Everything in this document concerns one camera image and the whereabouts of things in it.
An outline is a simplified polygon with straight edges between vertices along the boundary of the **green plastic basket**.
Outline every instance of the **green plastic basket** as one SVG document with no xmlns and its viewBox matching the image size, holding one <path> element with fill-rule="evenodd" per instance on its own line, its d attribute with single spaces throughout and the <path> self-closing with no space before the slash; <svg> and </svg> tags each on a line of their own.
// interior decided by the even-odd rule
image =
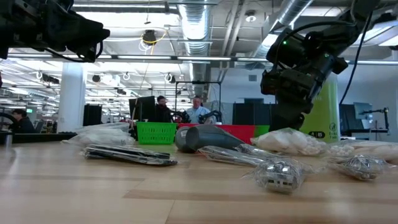
<svg viewBox="0 0 398 224">
<path fill-rule="evenodd" d="M 254 137 L 266 134 L 269 131 L 269 125 L 257 125 L 254 130 Z"/>
<path fill-rule="evenodd" d="M 177 123 L 137 122 L 139 144 L 173 144 Z"/>
</svg>

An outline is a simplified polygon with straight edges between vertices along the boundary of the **white wall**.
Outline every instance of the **white wall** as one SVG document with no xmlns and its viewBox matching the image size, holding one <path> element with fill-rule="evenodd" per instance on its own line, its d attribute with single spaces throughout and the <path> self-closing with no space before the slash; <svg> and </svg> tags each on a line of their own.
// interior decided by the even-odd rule
<svg viewBox="0 0 398 224">
<path fill-rule="evenodd" d="M 338 75 L 338 99 L 340 101 L 346 88 L 352 66 Z M 212 69 L 213 80 L 218 76 L 218 69 Z M 263 98 L 265 103 L 274 103 L 273 96 L 265 96 L 260 92 L 263 70 L 248 71 L 231 68 L 228 70 L 221 87 L 221 101 L 225 103 L 243 103 L 244 98 Z M 257 82 L 249 82 L 248 75 L 257 75 Z M 218 85 L 210 88 L 209 100 L 218 99 Z M 379 134 L 378 140 L 398 142 L 398 68 L 385 65 L 358 65 L 353 82 L 344 100 L 344 104 L 354 102 L 370 103 L 374 110 L 389 108 L 391 135 Z M 384 115 L 374 114 L 378 128 L 384 128 Z"/>
</svg>

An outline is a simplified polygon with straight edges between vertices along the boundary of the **seated person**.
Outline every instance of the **seated person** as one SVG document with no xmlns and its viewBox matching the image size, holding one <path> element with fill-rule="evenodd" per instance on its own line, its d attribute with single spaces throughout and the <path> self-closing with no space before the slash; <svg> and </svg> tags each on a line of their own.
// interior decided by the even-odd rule
<svg viewBox="0 0 398 224">
<path fill-rule="evenodd" d="M 12 116 L 18 121 L 18 123 L 10 125 L 9 129 L 12 129 L 15 133 L 36 133 L 36 130 L 33 127 L 32 122 L 30 122 L 30 119 L 27 117 L 25 110 L 16 109 L 12 112 Z"/>
<path fill-rule="evenodd" d="M 187 113 L 189 115 L 189 119 L 191 120 L 191 124 L 199 123 L 199 115 L 205 115 L 210 113 L 210 110 L 201 106 L 201 98 L 200 96 L 195 96 L 192 101 L 192 107 L 187 109 Z"/>
<path fill-rule="evenodd" d="M 157 97 L 156 116 L 153 122 L 171 123 L 172 115 L 170 109 L 166 106 L 166 98 L 164 96 Z"/>
</svg>

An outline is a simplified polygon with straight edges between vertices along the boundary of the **wooden table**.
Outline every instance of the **wooden table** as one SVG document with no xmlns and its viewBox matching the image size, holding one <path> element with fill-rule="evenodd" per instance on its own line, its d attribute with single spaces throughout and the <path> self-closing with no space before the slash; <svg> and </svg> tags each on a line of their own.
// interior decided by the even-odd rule
<svg viewBox="0 0 398 224">
<path fill-rule="evenodd" d="M 241 179 L 249 167 L 177 154 L 174 167 L 85 160 L 59 143 L 0 150 L 0 223 L 397 223 L 398 175 L 329 172 L 292 195 Z M 316 159 L 309 161 L 320 165 Z"/>
</svg>

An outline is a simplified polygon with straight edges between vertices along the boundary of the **gray plastic object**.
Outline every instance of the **gray plastic object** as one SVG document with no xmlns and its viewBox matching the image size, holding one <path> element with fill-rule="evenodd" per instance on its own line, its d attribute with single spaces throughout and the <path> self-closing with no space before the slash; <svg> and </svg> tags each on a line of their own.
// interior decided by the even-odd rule
<svg viewBox="0 0 398 224">
<path fill-rule="evenodd" d="M 203 124 L 190 128 L 187 131 L 185 141 L 187 146 L 195 151 L 205 146 L 218 146 L 235 150 L 236 146 L 244 144 L 235 136 L 212 124 Z"/>
<path fill-rule="evenodd" d="M 191 149 L 187 146 L 185 142 L 185 136 L 187 135 L 188 129 L 191 127 L 182 127 L 178 129 L 177 133 L 175 133 L 175 145 L 179 149 L 179 151 L 184 153 L 194 153 L 195 150 Z"/>
</svg>

